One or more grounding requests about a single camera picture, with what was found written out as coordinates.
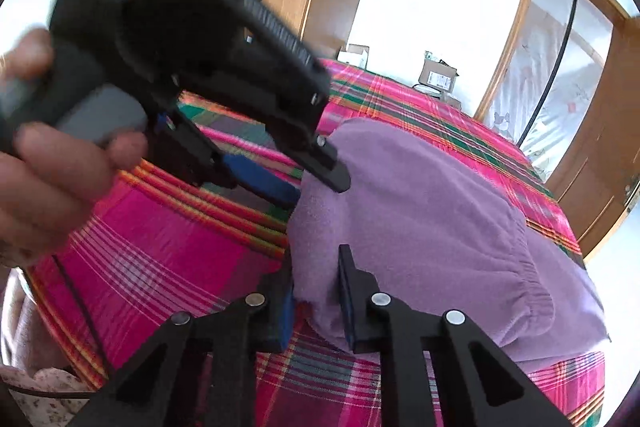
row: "finger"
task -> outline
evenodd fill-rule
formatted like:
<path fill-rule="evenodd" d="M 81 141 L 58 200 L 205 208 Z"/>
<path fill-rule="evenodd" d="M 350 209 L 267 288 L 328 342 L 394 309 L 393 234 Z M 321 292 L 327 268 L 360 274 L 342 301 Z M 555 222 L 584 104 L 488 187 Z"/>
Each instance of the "finger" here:
<path fill-rule="evenodd" d="M 53 46 L 49 32 L 36 28 L 28 32 L 12 51 L 4 55 L 0 80 L 29 80 L 46 73 L 53 63 Z"/>
<path fill-rule="evenodd" d="M 0 154 L 0 202 L 5 213 L 50 232 L 68 233 L 91 216 L 91 203 L 38 178 L 27 164 Z"/>
<path fill-rule="evenodd" d="M 0 208 L 0 237 L 14 248 L 49 253 L 61 248 L 66 236 L 66 233 L 50 232 L 19 221 Z"/>
<path fill-rule="evenodd" d="M 97 201 L 111 190 L 113 166 L 91 142 L 28 123 L 18 129 L 15 150 L 41 180 L 83 201 Z"/>
<path fill-rule="evenodd" d="M 130 171 L 146 155 L 146 137 L 141 132 L 126 132 L 118 135 L 107 148 L 111 164 L 124 171 Z"/>

